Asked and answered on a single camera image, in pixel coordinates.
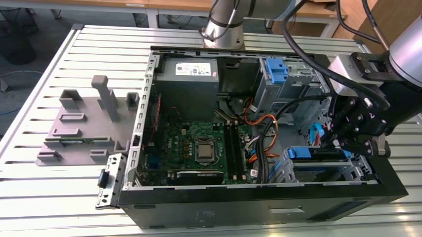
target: metal bracket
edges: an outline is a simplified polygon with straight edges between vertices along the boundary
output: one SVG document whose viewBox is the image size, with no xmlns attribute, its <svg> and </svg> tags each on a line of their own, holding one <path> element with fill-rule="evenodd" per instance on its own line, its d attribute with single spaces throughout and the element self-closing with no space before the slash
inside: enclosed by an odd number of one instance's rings
<svg viewBox="0 0 422 237">
<path fill-rule="evenodd" d="M 109 156 L 106 169 L 99 177 L 99 197 L 97 210 L 119 209 L 118 200 L 123 184 L 127 157 L 123 153 Z"/>
</svg>

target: white sticker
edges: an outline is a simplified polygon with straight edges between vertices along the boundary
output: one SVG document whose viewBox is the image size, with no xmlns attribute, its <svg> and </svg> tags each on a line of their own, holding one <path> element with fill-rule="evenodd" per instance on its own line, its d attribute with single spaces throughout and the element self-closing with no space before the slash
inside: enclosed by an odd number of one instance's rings
<svg viewBox="0 0 422 237">
<path fill-rule="evenodd" d="M 258 170 L 252 169 L 252 176 L 256 178 L 258 177 Z"/>
<path fill-rule="evenodd" d="M 127 6 L 137 6 L 137 7 L 146 7 L 146 5 L 143 4 L 134 4 L 134 3 L 127 3 Z"/>
<path fill-rule="evenodd" d="M 250 110 L 257 112 L 258 108 L 254 105 L 250 105 Z"/>
<path fill-rule="evenodd" d="M 178 63 L 178 76 L 211 76 L 211 63 Z"/>
</svg>

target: black connector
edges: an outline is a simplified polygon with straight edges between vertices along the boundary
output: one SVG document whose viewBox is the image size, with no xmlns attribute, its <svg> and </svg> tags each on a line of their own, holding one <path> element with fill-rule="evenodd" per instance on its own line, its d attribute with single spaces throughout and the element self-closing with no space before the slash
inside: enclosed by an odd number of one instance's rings
<svg viewBox="0 0 422 237">
<path fill-rule="evenodd" d="M 133 147 L 138 147 L 141 145 L 141 136 L 134 136 Z"/>
</svg>

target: power supply label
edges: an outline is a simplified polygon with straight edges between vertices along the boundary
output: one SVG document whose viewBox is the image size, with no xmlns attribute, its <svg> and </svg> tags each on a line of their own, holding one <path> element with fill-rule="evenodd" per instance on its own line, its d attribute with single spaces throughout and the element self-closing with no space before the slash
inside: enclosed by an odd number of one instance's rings
<svg viewBox="0 0 422 237">
<path fill-rule="evenodd" d="M 211 63 L 178 63 L 177 76 L 211 76 Z"/>
</svg>

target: blue latch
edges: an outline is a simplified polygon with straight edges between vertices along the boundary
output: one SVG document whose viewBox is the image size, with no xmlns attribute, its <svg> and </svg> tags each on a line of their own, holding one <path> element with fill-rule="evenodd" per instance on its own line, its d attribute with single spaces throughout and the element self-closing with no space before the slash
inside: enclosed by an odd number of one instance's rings
<svg viewBox="0 0 422 237">
<path fill-rule="evenodd" d="M 266 68 L 272 75 L 273 84 L 285 84 L 289 77 L 289 67 L 286 67 L 284 59 L 268 58 Z"/>
<path fill-rule="evenodd" d="M 345 154 L 345 156 L 346 156 L 348 159 L 352 158 L 352 152 L 344 150 L 344 154 Z"/>
<path fill-rule="evenodd" d="M 310 159 L 312 158 L 312 152 L 308 147 L 293 147 L 288 150 L 289 156 L 292 159 Z"/>
</svg>

